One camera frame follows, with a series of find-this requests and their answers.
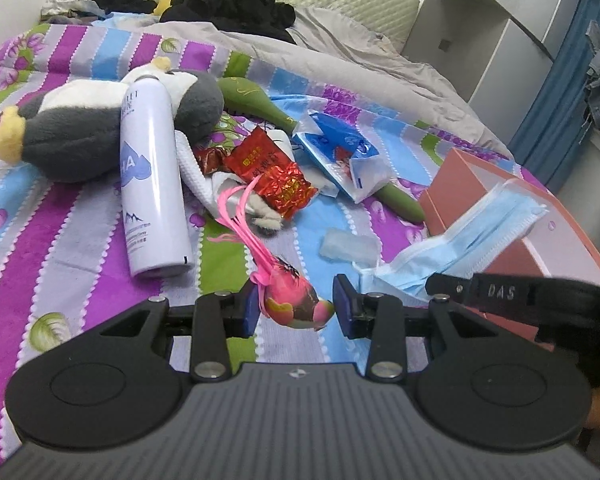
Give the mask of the light blue face mask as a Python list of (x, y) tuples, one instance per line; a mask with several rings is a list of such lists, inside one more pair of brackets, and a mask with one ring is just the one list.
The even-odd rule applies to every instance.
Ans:
[(384, 292), (418, 306), (427, 302), (428, 278), (436, 273), (457, 278), (488, 266), (548, 213), (548, 207), (522, 192), (512, 180), (494, 186), (443, 234), (401, 250), (389, 263), (359, 268), (360, 292)]

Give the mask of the pink flamingo toy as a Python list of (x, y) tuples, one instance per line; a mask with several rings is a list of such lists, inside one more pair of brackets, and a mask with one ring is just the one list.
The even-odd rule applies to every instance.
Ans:
[(274, 255), (250, 229), (248, 198), (259, 180), (257, 177), (248, 185), (235, 185), (220, 194), (218, 222), (232, 232), (212, 238), (212, 242), (239, 242), (249, 249), (256, 265), (250, 281), (257, 286), (263, 315), (281, 326), (321, 330), (334, 315), (334, 305), (320, 298), (297, 269)]

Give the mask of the red foil snack packet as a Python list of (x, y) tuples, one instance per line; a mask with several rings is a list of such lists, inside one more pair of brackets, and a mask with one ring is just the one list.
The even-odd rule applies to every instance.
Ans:
[(260, 127), (224, 158), (224, 165), (246, 183), (256, 181), (253, 191), (285, 220), (308, 206), (317, 194), (298, 164)]

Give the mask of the blue white mask package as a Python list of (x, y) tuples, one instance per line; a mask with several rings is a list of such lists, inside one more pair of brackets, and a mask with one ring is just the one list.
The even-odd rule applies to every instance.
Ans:
[(304, 114), (294, 127), (291, 141), (355, 204), (394, 178), (387, 159), (372, 142), (355, 126), (329, 114)]

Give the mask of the dark red candy wrapper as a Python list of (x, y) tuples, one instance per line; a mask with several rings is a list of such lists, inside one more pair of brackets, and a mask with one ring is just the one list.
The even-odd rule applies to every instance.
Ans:
[(222, 146), (210, 146), (210, 148), (195, 148), (194, 155), (200, 167), (202, 174), (206, 177), (211, 176), (217, 171), (227, 172), (226, 159), (230, 154)]

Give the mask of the pink cardboard box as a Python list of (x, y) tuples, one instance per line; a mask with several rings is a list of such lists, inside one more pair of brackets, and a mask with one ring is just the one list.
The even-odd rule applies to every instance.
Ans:
[(600, 286), (600, 252), (562, 203), (527, 170), (510, 160), (495, 164), (453, 148), (418, 201), (430, 235), (440, 235), (483, 195), (512, 180), (547, 206), (526, 236), (509, 245), (489, 273), (571, 278)]

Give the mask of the clear plastic packet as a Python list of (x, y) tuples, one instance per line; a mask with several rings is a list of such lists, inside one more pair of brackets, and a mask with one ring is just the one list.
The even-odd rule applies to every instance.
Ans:
[(376, 266), (380, 259), (380, 248), (376, 238), (371, 236), (329, 229), (323, 236), (320, 256), (361, 266)]

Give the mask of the white spray can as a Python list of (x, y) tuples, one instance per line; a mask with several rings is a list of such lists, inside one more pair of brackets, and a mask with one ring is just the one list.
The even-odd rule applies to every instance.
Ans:
[(120, 183), (126, 252), (134, 278), (187, 272), (193, 249), (171, 99), (154, 76), (130, 84), (121, 107)]

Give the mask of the white ribbed cloth toy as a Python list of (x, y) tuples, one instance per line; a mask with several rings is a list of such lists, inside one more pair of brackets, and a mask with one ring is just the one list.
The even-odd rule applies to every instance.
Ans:
[[(204, 209), (213, 218), (219, 219), (218, 200), (221, 193), (235, 186), (242, 185), (242, 180), (234, 174), (224, 171), (217, 171), (210, 177), (205, 177), (202, 174), (186, 135), (178, 130), (174, 134), (176, 156), (178, 156), (178, 169), (180, 170), (183, 183), (196, 196), (196, 199), (202, 203)], [(283, 227), (283, 217), (268, 206), (264, 199), (256, 192), (249, 194), (246, 203), (246, 214), (250, 222), (261, 230), (279, 231)]]

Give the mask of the striped colourful blanket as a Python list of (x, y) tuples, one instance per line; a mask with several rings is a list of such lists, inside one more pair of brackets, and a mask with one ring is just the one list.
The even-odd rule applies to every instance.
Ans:
[[(0, 115), (66, 82), (122, 78), (157, 56), (215, 76), (244, 76), (288, 115), (320, 110), (362, 130), (402, 186), (419, 196), (458, 148), (525, 177), (504, 146), (430, 69), (393, 77), (270, 38), (203, 24), (140, 32), (38, 25), (0, 47)], [(18, 448), (4, 408), (16, 369), (42, 351), (155, 294), (190, 304), (221, 285), (242, 287), (245, 249), (219, 243), (222, 229), (193, 197), (185, 201), (195, 262), (184, 275), (136, 280), (124, 246), (119, 178), (50, 182), (29, 165), (0, 162), (0, 463)]]

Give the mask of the blue curtain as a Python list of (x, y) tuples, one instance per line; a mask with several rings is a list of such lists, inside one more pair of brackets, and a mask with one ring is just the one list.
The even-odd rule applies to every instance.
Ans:
[(592, 21), (600, 25), (600, 0), (579, 0), (554, 64), (508, 144), (516, 162), (552, 193), (564, 185), (593, 128), (585, 103), (594, 56), (585, 33)]

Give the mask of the green plush massage hammer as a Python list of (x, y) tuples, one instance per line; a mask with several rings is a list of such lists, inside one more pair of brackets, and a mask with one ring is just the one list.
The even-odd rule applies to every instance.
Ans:
[[(218, 85), (228, 108), (242, 115), (261, 118), (292, 137), (298, 122), (278, 108), (258, 84), (242, 77), (225, 77), (218, 80)], [(372, 196), (408, 222), (425, 221), (419, 202), (398, 188), (393, 180)]]

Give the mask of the penguin plush toy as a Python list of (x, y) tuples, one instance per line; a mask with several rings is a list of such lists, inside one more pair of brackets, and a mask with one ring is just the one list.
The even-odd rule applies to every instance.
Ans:
[(0, 160), (35, 167), (54, 182), (92, 180), (117, 167), (121, 107), (129, 85), (155, 76), (169, 93), (174, 127), (196, 144), (219, 122), (224, 98), (216, 79), (176, 70), (164, 56), (133, 68), (120, 80), (75, 79), (6, 107), (0, 117)]

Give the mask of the grey duvet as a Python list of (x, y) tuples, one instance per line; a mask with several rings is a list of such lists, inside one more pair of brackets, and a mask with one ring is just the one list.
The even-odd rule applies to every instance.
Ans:
[(385, 36), (335, 11), (299, 8), (291, 42), (222, 32), (208, 22), (122, 18), (122, 30), (194, 40), (245, 53), (322, 84), (334, 84), (405, 118), (453, 133), (507, 158), (512, 153), (431, 65), (404, 58)]

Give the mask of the grey wardrobe cabinet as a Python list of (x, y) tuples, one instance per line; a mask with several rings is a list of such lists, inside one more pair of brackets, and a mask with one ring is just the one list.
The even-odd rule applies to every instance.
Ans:
[(428, 63), (509, 143), (538, 96), (579, 0), (424, 0), (404, 54)]

